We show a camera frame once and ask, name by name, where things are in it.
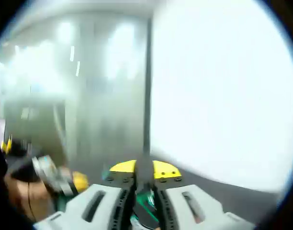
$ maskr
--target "cable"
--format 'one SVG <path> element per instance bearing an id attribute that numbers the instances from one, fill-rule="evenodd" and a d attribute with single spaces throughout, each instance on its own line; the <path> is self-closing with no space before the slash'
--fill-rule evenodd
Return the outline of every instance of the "cable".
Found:
<path id="1" fill-rule="evenodd" d="M 28 183 L 28 186 L 27 186 L 27 196 L 28 196 L 28 205 L 30 206 L 30 211 L 31 211 L 31 214 L 34 218 L 34 221 L 36 222 L 36 218 L 35 218 L 35 215 L 32 211 L 32 207 L 31 207 L 31 200 L 30 200 L 30 183 Z"/>

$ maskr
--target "white wall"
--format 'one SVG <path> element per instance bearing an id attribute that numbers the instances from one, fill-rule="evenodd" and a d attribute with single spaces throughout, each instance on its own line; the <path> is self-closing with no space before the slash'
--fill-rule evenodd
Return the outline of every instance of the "white wall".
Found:
<path id="1" fill-rule="evenodd" d="M 171 0 L 155 13 L 151 150 L 197 174 L 280 191 L 293 166 L 293 55 L 252 0 Z"/>

